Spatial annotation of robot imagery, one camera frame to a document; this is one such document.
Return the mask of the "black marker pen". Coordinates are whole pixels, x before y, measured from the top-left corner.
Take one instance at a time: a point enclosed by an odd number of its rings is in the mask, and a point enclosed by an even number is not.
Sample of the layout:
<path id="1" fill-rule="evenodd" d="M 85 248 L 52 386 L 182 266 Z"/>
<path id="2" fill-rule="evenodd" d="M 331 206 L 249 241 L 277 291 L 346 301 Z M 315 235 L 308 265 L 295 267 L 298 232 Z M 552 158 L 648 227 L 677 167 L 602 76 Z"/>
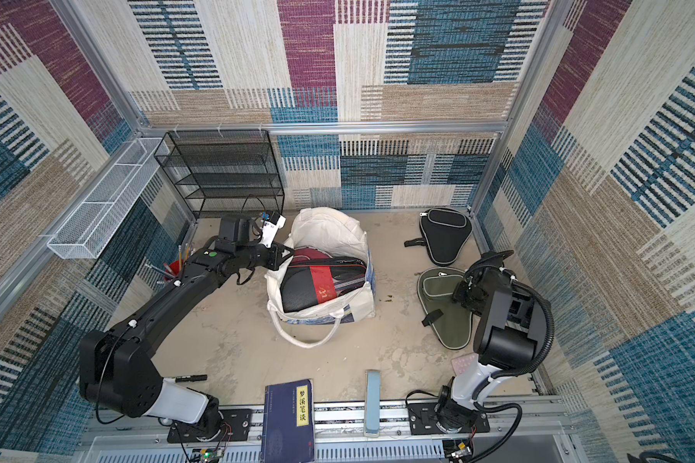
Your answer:
<path id="1" fill-rule="evenodd" d="M 176 376 L 174 381 L 176 383 L 195 383 L 195 382 L 205 382 L 209 378 L 206 374 L 193 374 L 193 375 L 181 375 Z"/>

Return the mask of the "pink calculator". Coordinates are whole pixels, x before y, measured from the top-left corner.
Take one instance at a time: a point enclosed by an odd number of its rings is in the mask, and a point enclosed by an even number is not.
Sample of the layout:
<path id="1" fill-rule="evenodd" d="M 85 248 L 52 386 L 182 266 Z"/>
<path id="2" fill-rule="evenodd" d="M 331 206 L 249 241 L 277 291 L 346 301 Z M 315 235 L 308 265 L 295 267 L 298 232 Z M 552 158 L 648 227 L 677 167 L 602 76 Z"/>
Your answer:
<path id="1" fill-rule="evenodd" d="M 463 356 L 454 358 L 451 361 L 451 365 L 455 376 L 459 376 L 466 372 L 477 360 L 478 355 L 475 353 L 465 354 Z"/>

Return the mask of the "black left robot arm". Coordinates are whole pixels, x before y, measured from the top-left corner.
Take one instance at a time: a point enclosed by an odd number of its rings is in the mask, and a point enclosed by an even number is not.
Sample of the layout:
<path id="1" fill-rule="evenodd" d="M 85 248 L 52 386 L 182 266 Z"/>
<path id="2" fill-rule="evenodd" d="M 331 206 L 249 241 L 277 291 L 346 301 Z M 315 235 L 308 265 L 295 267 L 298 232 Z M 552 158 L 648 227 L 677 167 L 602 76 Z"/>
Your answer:
<path id="1" fill-rule="evenodd" d="M 215 246 L 212 240 L 183 265 L 181 275 L 131 316 L 79 345 L 79 395 L 129 418 L 169 419 L 208 434 L 221 426 L 215 397 L 165 379 L 154 365 L 158 347 L 201 301 L 243 270 L 276 270 L 293 249 L 273 243 Z"/>

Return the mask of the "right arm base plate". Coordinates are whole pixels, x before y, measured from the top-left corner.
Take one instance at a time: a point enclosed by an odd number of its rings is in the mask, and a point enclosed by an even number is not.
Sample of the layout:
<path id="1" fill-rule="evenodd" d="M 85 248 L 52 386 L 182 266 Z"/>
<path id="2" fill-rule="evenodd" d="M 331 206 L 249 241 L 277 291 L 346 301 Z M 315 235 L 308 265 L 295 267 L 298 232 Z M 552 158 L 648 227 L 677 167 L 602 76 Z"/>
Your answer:
<path id="1" fill-rule="evenodd" d="M 490 423 L 481 412 L 464 407 L 444 406 L 437 403 L 415 402 L 407 405 L 412 435 L 432 434 L 484 434 L 490 432 Z"/>

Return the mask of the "black red mesh paddle set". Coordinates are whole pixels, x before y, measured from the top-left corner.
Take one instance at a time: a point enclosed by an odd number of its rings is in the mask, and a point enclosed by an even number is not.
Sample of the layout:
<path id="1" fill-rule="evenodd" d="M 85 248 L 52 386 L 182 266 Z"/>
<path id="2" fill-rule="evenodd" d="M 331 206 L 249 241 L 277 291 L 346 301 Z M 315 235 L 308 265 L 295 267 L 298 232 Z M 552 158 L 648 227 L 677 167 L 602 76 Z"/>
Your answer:
<path id="1" fill-rule="evenodd" d="M 283 310 L 299 312 L 360 289 L 366 273 L 367 264 L 355 258 L 290 264 L 280 287 Z"/>

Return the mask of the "white canvas tote bag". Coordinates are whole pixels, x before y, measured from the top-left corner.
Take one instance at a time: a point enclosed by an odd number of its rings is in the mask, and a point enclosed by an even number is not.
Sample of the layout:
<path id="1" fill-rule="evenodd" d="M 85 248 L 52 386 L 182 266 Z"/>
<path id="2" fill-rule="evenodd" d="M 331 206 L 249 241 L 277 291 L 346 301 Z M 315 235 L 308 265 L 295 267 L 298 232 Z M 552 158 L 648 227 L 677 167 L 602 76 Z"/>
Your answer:
<path id="1" fill-rule="evenodd" d="M 278 334 L 304 349 L 324 345 L 341 325 L 376 315 L 376 274 L 366 231 L 333 208 L 305 208 L 293 220 L 286 246 L 293 256 L 266 272 L 268 314 Z M 299 341 L 285 323 L 329 325 L 320 341 Z"/>

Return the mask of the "black paddle case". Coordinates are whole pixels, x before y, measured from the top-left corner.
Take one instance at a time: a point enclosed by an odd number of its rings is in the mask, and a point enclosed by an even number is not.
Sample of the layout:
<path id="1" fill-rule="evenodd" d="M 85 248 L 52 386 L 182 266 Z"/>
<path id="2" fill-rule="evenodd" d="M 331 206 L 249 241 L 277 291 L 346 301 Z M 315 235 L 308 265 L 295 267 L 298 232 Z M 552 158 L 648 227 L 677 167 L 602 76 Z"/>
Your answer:
<path id="1" fill-rule="evenodd" d="M 420 213 L 422 237 L 406 241 L 403 246 L 425 247 L 430 260 L 438 266 L 450 266 L 461 254 L 472 235 L 470 218 L 451 208 L 430 208 Z"/>

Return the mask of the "maroon paddle case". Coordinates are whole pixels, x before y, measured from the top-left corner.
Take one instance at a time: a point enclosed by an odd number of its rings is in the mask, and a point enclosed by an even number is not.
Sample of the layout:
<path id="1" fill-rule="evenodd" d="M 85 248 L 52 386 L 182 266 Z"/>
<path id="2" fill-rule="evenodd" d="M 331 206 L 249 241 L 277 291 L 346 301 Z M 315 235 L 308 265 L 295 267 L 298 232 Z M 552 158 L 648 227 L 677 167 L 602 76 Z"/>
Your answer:
<path id="1" fill-rule="evenodd" d="M 321 250 L 312 247 L 301 247 L 293 251 L 292 264 L 298 264 L 299 262 L 309 262 L 309 260 L 329 259 L 331 259 L 330 254 L 322 252 Z"/>

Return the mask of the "dark blue book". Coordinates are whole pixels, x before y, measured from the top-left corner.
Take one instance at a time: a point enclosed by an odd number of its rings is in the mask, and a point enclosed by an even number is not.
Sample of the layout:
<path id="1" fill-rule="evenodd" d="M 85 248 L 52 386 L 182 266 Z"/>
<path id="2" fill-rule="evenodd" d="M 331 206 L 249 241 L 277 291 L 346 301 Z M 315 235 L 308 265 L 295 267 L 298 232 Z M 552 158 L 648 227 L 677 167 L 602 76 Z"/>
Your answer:
<path id="1" fill-rule="evenodd" d="M 266 386 L 261 462 L 315 461 L 314 397 L 311 379 Z"/>

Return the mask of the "red metal pencil bucket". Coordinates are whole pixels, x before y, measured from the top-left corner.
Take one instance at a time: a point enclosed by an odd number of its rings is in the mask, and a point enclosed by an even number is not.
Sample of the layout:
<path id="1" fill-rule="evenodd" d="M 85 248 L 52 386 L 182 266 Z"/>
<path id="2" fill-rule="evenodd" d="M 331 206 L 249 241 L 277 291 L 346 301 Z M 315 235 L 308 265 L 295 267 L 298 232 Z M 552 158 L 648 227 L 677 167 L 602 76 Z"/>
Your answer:
<path id="1" fill-rule="evenodd" d="M 183 265 L 183 262 L 181 260 L 174 260 L 173 262 L 170 262 L 169 264 L 164 264 L 163 269 L 171 275 L 173 278 L 179 278 L 181 277 L 181 266 Z"/>

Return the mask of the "light blue eraser block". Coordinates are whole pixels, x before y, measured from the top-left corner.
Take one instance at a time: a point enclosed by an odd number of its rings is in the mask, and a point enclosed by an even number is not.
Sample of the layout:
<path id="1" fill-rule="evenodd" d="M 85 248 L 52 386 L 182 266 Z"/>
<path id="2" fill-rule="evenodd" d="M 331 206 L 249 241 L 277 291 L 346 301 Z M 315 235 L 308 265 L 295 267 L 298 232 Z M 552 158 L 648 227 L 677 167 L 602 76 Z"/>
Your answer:
<path id="1" fill-rule="evenodd" d="M 366 397 L 364 403 L 364 435 L 369 438 L 380 436 L 380 372 L 368 370 L 366 374 Z"/>

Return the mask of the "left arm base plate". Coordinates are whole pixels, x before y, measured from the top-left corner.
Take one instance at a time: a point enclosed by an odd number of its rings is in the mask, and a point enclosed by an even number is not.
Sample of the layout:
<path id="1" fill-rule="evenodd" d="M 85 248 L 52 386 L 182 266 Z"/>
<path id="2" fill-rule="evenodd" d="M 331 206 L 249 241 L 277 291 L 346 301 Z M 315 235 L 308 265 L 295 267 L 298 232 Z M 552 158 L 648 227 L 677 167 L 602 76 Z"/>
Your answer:
<path id="1" fill-rule="evenodd" d="M 220 409 L 211 422 L 206 417 L 198 424 L 173 422 L 168 444 L 204 444 L 210 442 L 244 442 L 249 437 L 253 410 L 249 408 Z"/>

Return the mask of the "green paddle case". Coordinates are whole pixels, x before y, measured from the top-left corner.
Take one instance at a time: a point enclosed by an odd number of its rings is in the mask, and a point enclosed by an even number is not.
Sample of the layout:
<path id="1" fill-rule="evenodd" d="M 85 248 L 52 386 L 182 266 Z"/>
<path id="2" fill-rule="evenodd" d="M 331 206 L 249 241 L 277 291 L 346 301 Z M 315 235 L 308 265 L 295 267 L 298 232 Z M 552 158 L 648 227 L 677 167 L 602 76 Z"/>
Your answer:
<path id="1" fill-rule="evenodd" d="M 453 300 L 464 272 L 434 267 L 418 278 L 417 295 L 425 314 L 422 324 L 432 328 L 438 341 L 449 350 L 462 350 L 471 342 L 473 315 Z"/>

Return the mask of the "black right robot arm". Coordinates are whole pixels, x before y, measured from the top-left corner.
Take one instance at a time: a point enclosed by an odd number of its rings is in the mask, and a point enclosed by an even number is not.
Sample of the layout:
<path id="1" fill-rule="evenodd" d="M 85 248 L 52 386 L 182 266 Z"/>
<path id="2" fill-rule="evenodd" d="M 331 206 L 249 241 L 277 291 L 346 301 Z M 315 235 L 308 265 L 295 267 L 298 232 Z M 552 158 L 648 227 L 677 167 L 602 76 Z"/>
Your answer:
<path id="1" fill-rule="evenodd" d="M 490 413 L 485 401 L 492 391 L 510 378 L 534 372 L 552 348 L 551 305 L 505 266 L 513 254 L 482 254 L 452 293 L 453 302 L 479 318 L 473 337 L 477 358 L 439 394 L 436 418 L 443 432 L 474 426 L 482 414 Z"/>

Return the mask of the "black mesh shelf rack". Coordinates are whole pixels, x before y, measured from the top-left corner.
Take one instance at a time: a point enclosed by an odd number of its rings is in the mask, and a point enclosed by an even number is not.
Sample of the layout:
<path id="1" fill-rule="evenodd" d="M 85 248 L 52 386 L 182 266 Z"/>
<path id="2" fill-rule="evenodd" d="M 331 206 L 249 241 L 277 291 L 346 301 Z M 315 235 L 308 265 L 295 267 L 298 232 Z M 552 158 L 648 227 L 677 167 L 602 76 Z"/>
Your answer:
<path id="1" fill-rule="evenodd" d="M 154 159 L 197 219 L 284 209 L 281 169 L 265 130 L 171 130 Z"/>

